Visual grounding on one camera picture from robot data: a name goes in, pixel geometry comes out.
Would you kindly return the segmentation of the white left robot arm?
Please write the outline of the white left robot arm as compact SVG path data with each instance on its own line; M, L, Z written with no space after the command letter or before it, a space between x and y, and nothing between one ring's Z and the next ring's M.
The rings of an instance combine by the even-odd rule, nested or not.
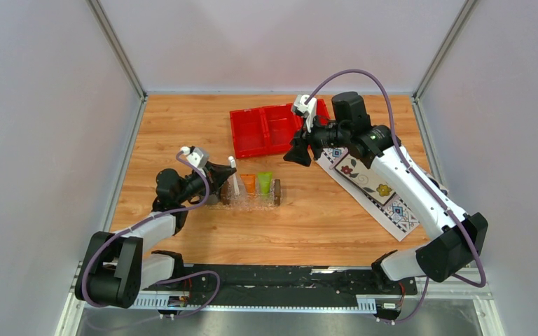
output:
M180 289L186 281L181 254L144 252L184 227L188 212L218 195L237 171L234 165L207 162L201 169L180 176L167 168L156 176L156 198L151 213L138 223L116 232L98 231L90 238L76 281L76 299L94 307L131 307L139 292L161 282Z

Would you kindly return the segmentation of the green toothpaste tube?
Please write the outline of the green toothpaste tube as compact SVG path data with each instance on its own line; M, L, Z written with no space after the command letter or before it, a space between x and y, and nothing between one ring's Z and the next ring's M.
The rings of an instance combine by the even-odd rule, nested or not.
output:
M269 195L272 190L273 173L270 171L259 172L256 179L258 181L258 193L260 195Z

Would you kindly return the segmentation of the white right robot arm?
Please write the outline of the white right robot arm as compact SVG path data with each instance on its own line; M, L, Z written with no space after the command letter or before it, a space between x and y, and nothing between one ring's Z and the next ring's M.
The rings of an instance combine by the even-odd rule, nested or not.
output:
M308 94L298 95L291 108L303 120L291 140L284 160L310 166L325 148L345 148L356 160L373 170L398 194L421 226L430 242L414 249L393 251L373 264L371 283L381 293L389 293L399 281L427 277L443 282L458 278L458 271L474 262L480 281L486 283L481 249L488 222L481 213L468 214L411 160L391 127L372 125L363 98L357 92L343 92L331 100L335 120L322 124L316 114L318 101Z

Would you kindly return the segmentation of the white toothbrush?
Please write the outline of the white toothbrush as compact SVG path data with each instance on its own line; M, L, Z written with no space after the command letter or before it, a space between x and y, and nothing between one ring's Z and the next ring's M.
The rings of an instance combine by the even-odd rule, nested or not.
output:
M229 161L230 167L235 170L235 172L233 173L231 177L233 180L232 187L233 187L234 198L237 199L240 196L240 187L238 185L237 174L236 174L237 164L236 164L235 158L232 155L228 157L228 161Z

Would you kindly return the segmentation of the orange toothpaste tube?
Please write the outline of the orange toothpaste tube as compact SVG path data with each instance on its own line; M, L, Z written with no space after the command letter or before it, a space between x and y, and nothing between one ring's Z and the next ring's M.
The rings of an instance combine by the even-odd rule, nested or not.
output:
M248 195L256 194L256 175L255 174L240 174L244 189Z

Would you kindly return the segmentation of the dark grey mug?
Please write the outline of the dark grey mug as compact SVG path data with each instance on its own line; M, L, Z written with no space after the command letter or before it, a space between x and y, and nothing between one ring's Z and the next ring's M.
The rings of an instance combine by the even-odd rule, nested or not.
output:
M208 197L207 201L205 202L205 205L207 207L215 206L221 202L221 192L219 190L216 190L215 192L211 192Z

